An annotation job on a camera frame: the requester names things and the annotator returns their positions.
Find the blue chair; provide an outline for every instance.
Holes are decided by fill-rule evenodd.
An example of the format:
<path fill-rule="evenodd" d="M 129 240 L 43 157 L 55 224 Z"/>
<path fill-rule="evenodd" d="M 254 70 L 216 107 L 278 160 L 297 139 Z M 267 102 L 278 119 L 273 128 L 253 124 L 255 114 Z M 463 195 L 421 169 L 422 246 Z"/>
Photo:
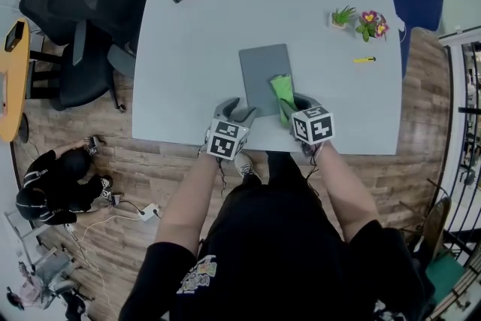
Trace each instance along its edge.
<path fill-rule="evenodd" d="M 443 0 L 394 0 L 394 6 L 396 14 L 406 25 L 405 32 L 399 32 L 404 77 L 409 56 L 411 30 L 414 27 L 421 27 L 436 31 L 439 27 L 441 12 L 443 11 Z"/>

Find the yellow pen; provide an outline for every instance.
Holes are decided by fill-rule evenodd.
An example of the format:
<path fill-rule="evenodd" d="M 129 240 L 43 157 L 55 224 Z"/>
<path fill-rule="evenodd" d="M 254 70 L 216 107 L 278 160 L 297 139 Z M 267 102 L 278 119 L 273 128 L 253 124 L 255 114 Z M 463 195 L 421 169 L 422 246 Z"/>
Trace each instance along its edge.
<path fill-rule="evenodd" d="M 365 58 L 354 59 L 354 63 L 376 62 L 375 56 L 366 56 Z"/>

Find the potted plant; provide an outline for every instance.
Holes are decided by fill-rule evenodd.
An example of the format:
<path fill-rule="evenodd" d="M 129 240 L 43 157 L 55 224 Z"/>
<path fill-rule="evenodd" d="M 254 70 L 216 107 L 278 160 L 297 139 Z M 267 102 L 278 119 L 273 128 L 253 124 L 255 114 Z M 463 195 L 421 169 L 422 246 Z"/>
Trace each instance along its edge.
<path fill-rule="evenodd" d="M 338 29 L 345 29 L 346 23 L 352 19 L 354 13 L 355 8 L 349 8 L 349 5 L 347 5 L 342 11 L 339 11 L 339 8 L 337 8 L 336 12 L 331 12 L 329 15 L 329 24 Z"/>
<path fill-rule="evenodd" d="M 379 39 L 382 36 L 386 40 L 389 26 L 382 14 L 376 11 L 363 12 L 359 17 L 359 23 L 355 31 L 362 35 L 365 42 L 368 42 L 370 38 Z"/>

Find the light gray table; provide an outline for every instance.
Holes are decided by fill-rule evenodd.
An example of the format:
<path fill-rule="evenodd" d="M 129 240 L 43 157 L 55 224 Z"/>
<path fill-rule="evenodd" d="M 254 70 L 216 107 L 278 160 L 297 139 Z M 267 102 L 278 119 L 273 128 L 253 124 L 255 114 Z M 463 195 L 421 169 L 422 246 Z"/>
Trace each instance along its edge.
<path fill-rule="evenodd" d="M 328 27 L 345 5 L 382 12 L 387 41 Z M 214 108 L 239 96 L 239 50 L 287 44 L 295 89 L 334 114 L 341 153 L 394 154 L 401 115 L 401 53 L 392 0 L 147 0 L 135 69 L 133 136 L 201 144 Z M 375 63 L 354 58 L 375 56 Z M 256 119 L 247 148 L 299 151 L 278 116 Z"/>

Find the wooden floor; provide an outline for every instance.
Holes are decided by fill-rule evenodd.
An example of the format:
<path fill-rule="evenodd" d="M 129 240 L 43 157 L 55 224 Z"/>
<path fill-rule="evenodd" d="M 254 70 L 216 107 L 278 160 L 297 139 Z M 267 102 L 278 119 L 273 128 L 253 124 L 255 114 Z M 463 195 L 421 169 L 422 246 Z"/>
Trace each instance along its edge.
<path fill-rule="evenodd" d="M 64 112 L 54 111 L 46 101 L 27 101 L 31 143 L 23 145 L 16 140 L 14 146 L 20 175 L 25 173 L 32 158 L 37 157 L 35 147 L 43 153 L 86 135 L 98 134 L 106 140 L 107 146 L 101 148 L 94 158 L 97 172 L 112 175 L 115 190 L 125 193 L 125 199 L 137 206 L 145 207 L 154 201 L 164 207 L 194 162 L 197 148 L 132 139 L 132 82 L 119 76 L 116 84 L 119 98 L 127 107 L 126 114 L 113 109 L 109 95 Z M 439 176 L 448 118 L 449 66 L 445 53 L 433 34 L 417 29 L 413 31 L 410 61 L 403 80 L 397 155 L 345 156 L 374 195 L 384 225 L 402 227 L 412 223 L 411 213 L 399 205 L 401 199 L 420 210 L 425 210 L 429 204 L 434 188 L 426 178 L 437 181 Z M 265 154 L 256 152 L 250 155 L 257 163 L 256 169 L 261 177 L 267 180 Z M 310 170 L 307 162 L 301 157 L 296 160 L 307 174 Z M 228 185 L 224 195 L 241 181 L 233 165 L 225 166 L 225 174 Z M 326 213 L 335 223 L 319 175 L 314 174 L 311 178 Z M 204 234 L 222 205 L 220 188 L 218 175 Z M 127 204 L 122 204 L 122 210 L 115 211 L 135 216 L 135 209 Z M 105 291 L 113 308 L 112 311 L 107 306 L 98 273 L 89 268 L 76 271 L 73 278 L 81 283 L 83 292 L 96 298 L 90 313 L 92 319 L 118 317 L 146 248 L 153 241 L 157 224 L 157 218 L 146 223 L 114 218 L 89 230 L 83 245 L 92 251 L 88 254 L 98 264 L 105 279 Z M 85 228 L 77 227 L 77 233 L 82 235 Z M 47 245 L 63 243 L 76 253 L 77 248 L 61 226 L 45 232 L 42 240 Z"/>

